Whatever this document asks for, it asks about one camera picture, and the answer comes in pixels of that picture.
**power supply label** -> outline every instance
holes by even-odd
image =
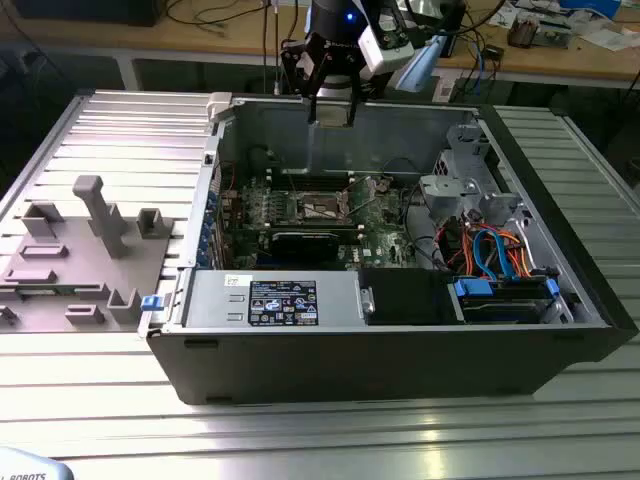
[[[254,327],[318,325],[314,281],[251,282],[249,323]]]

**black cable on desk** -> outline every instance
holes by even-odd
[[[440,30],[440,28],[444,24],[444,21],[441,21],[435,27],[430,27],[429,25],[422,25],[421,28],[426,28],[426,29],[430,30],[431,32],[433,32],[434,35],[438,35],[438,36],[441,36],[441,37],[455,37],[456,35],[462,35],[464,33],[467,33],[467,32],[470,32],[472,30],[475,30],[480,25],[483,25],[483,24],[487,23],[491,19],[491,17],[493,17],[496,13],[498,13],[498,11],[506,3],[506,1],[507,0],[499,0],[497,5],[488,14],[486,14],[484,17],[482,17],[476,23],[473,23],[468,27],[467,26],[462,26],[462,28],[460,28],[459,30]]]
[[[275,22],[275,35],[274,35],[274,41],[273,41],[273,46],[275,47],[275,61],[276,61],[276,85],[278,87],[278,94],[280,93],[280,80],[278,80],[278,74],[280,73],[280,62],[279,62],[279,57],[280,57],[280,43],[278,41],[278,8],[279,7],[274,7],[273,11],[274,11],[274,17],[273,17],[273,21]]]
[[[58,67],[58,65],[56,65],[56,63],[53,60],[51,60],[51,58],[49,58],[49,56],[46,53],[42,51],[42,49],[38,46],[38,44],[29,35],[27,35],[24,30],[20,28],[16,20],[13,18],[13,15],[9,13],[9,9],[5,5],[4,0],[0,0],[0,6],[2,7],[2,11],[4,12],[5,16],[7,17],[7,20],[9,20],[9,23],[13,26],[13,28],[22,36],[22,38],[24,38],[27,41],[27,43],[29,43],[33,47],[33,49],[36,52],[38,52],[39,55],[42,56],[42,58],[44,58],[47,61],[49,65],[51,65],[51,67],[55,70],[58,76],[62,80],[64,80],[69,85],[69,88],[71,88],[75,92],[78,89],[76,84],[72,82],[71,79],[69,79],[69,77],[67,77],[64,74],[62,69],[60,69],[60,67]]]
[[[167,0],[166,3],[165,3],[165,6],[166,6],[165,13],[166,13],[167,17],[170,18],[171,20],[173,20],[174,22],[180,23],[182,25],[196,25],[196,26],[198,26],[198,25],[213,25],[213,24],[216,24],[216,23],[227,22],[229,20],[233,20],[234,18],[242,17],[242,16],[248,15],[250,13],[259,12],[259,11],[263,10],[263,8],[264,8],[264,7],[252,8],[251,10],[245,10],[244,12],[236,13],[234,15],[230,15],[230,16],[224,17],[224,18],[218,18],[216,20],[191,22],[191,21],[182,20],[180,18],[176,18],[173,15],[171,15],[171,9],[173,9],[173,7],[175,7],[179,3],[182,3],[183,1],[184,0],[173,0],[173,2],[172,2],[171,0]]]
[[[269,2],[265,2],[262,15],[262,84],[263,93],[267,93],[267,13]]]
[[[631,82],[631,85],[629,85],[629,88],[624,94],[624,97],[622,97],[622,100],[620,100],[621,105],[624,105],[624,103],[627,101],[627,98],[629,98],[629,95],[631,95],[631,92],[633,92],[633,88],[636,86],[636,83],[638,83],[639,79],[640,79],[640,69],[638,69],[638,73],[636,74],[636,77],[633,79],[633,82]]]

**blue clip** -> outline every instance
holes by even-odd
[[[558,286],[558,282],[556,282],[553,278],[547,278],[546,282],[544,282],[549,289],[549,293],[552,297],[557,297],[560,295],[560,287]]]
[[[492,296],[493,288],[484,278],[461,278],[454,284],[458,297]]]
[[[161,312],[164,310],[164,296],[145,295],[142,297],[140,308],[143,312]]]

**circuit board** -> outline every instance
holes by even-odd
[[[252,178],[223,197],[225,267],[355,270],[414,267],[393,179],[363,176],[330,190]]]

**metal bracket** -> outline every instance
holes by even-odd
[[[365,315],[371,315],[376,311],[376,304],[373,301],[373,291],[371,287],[360,289],[360,303],[362,304],[362,312]]]
[[[215,92],[209,96],[207,102],[207,117],[209,122],[216,123],[233,116],[233,93]]]

